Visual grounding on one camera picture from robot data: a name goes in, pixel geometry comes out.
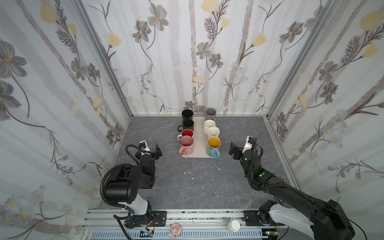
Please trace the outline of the blue butterfly mug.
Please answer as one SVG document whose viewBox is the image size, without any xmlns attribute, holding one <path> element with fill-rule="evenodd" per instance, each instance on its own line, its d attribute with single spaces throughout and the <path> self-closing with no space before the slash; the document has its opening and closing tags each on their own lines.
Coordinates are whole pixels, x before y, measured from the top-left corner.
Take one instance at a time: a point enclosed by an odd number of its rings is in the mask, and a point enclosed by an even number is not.
<svg viewBox="0 0 384 240">
<path fill-rule="evenodd" d="M 216 160 L 220 159 L 221 140 L 217 137 L 209 138 L 207 141 L 206 153 L 208 156 L 215 158 Z"/>
</svg>

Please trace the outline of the light pink mug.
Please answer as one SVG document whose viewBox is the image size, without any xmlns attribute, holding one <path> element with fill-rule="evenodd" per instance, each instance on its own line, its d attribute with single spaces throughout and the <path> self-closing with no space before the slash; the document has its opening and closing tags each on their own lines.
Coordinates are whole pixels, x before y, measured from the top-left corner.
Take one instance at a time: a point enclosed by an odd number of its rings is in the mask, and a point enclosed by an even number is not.
<svg viewBox="0 0 384 240">
<path fill-rule="evenodd" d="M 207 138 L 218 138 L 220 134 L 220 129 L 218 127 L 210 127 L 207 130 Z"/>
</svg>

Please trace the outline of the dark pink mug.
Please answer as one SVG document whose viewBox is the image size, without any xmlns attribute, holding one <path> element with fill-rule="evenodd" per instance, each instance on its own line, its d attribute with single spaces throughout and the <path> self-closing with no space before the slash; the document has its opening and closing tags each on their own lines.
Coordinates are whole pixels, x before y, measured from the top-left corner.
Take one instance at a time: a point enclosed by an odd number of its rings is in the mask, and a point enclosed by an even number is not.
<svg viewBox="0 0 384 240">
<path fill-rule="evenodd" d="M 190 136 L 183 136 L 180 139 L 180 149 L 179 154 L 181 156 L 189 156 L 194 151 L 194 139 Z"/>
</svg>

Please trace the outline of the white ribbed mug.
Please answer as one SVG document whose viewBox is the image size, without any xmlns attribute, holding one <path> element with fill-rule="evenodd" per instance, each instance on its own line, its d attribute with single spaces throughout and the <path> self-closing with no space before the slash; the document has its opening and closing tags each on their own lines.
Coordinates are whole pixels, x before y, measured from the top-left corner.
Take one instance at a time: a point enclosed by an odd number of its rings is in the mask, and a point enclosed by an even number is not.
<svg viewBox="0 0 384 240">
<path fill-rule="evenodd" d="M 204 128 L 203 128 L 204 134 L 207 135 L 208 134 L 208 129 L 212 128 L 212 127 L 215 127 L 215 126 L 216 126 L 216 122 L 214 120 L 206 120 L 204 122 Z"/>
</svg>

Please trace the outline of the cream white mug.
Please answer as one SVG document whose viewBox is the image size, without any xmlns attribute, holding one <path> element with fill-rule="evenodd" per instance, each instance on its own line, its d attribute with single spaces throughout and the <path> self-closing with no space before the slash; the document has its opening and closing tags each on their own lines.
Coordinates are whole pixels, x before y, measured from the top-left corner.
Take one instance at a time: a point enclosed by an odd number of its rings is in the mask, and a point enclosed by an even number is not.
<svg viewBox="0 0 384 240">
<path fill-rule="evenodd" d="M 191 130 L 191 129 L 185 129 L 185 130 L 183 130 L 183 131 L 181 132 L 181 134 L 179 134 L 179 135 L 177 136 L 177 140 L 178 140 L 178 141 L 181 140 L 181 138 L 184 137 L 184 136 L 193 137 L 193 136 L 194 136 L 194 131 Z"/>
</svg>

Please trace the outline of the grey ceramic mug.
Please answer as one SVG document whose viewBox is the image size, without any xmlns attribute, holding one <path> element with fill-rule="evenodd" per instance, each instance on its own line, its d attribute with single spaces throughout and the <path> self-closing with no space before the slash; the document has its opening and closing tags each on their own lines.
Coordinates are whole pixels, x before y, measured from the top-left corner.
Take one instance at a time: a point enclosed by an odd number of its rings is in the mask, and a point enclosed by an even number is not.
<svg viewBox="0 0 384 240">
<path fill-rule="evenodd" d="M 213 108 L 208 108 L 206 110 L 206 115 L 205 115 L 205 120 L 212 120 L 214 122 L 216 122 L 216 114 L 217 114 L 217 111 Z"/>
</svg>

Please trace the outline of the black and white mug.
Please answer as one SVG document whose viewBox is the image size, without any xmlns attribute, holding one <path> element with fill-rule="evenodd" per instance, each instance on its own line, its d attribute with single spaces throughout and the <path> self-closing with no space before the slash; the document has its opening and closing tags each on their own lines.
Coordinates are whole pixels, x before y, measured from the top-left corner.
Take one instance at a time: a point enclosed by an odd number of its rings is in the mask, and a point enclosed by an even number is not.
<svg viewBox="0 0 384 240">
<path fill-rule="evenodd" d="M 194 116 L 194 112 L 192 110 L 185 109 L 185 110 L 182 111 L 183 121 L 185 121 L 185 120 L 192 120 L 193 116 Z"/>
</svg>

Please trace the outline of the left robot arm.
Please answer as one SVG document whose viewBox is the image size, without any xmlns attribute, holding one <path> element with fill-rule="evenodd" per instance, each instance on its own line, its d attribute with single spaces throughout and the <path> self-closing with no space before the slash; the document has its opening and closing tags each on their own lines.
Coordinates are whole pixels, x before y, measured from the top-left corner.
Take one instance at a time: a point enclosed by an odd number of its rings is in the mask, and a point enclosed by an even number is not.
<svg viewBox="0 0 384 240">
<path fill-rule="evenodd" d="M 155 183 L 155 161 L 162 155 L 158 144 L 151 151 L 146 141 L 128 144 L 125 151 L 135 164 L 120 164 L 106 172 L 100 183 L 100 196 L 109 206 L 128 211 L 124 217 L 113 215 L 125 237 L 130 240 L 127 229 L 137 226 L 145 228 L 150 237 L 155 231 L 155 216 L 149 201 L 138 193 L 139 189 L 152 189 Z"/>
</svg>

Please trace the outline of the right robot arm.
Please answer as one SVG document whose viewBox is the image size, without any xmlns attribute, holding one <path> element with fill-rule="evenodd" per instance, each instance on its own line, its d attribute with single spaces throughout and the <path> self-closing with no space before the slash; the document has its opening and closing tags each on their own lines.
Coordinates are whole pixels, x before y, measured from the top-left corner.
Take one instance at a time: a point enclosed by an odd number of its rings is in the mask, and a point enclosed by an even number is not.
<svg viewBox="0 0 384 240">
<path fill-rule="evenodd" d="M 306 234 L 314 240 L 351 240 L 354 226 L 339 203 L 312 197 L 290 186 L 261 165 L 263 148 L 257 139 L 246 138 L 243 147 L 231 143 L 229 155 L 240 161 L 250 187 L 265 192 L 290 205 L 285 208 L 278 201 L 267 201 L 259 209 L 259 222 L 264 225 L 279 223 Z"/>
</svg>

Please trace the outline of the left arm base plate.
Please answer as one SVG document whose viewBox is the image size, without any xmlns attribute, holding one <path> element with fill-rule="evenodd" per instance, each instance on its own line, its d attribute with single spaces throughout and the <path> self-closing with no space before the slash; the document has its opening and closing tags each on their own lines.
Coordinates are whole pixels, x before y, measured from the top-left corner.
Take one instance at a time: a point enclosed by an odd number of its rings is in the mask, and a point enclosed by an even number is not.
<svg viewBox="0 0 384 240">
<path fill-rule="evenodd" d="M 166 226 L 167 211 L 153 211 L 153 217 L 155 228 Z"/>
</svg>

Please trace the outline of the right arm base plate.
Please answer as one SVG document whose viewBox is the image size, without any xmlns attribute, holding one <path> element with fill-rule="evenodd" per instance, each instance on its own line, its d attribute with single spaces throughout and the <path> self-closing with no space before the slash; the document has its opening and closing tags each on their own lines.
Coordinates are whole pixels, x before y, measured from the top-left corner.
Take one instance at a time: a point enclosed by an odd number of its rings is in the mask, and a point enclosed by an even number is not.
<svg viewBox="0 0 384 240">
<path fill-rule="evenodd" d="M 255 226 L 263 225 L 260 219 L 259 210 L 246 210 L 246 211 L 243 211 L 243 213 L 244 213 L 243 221 L 246 223 L 247 227 L 255 227 Z"/>
</svg>

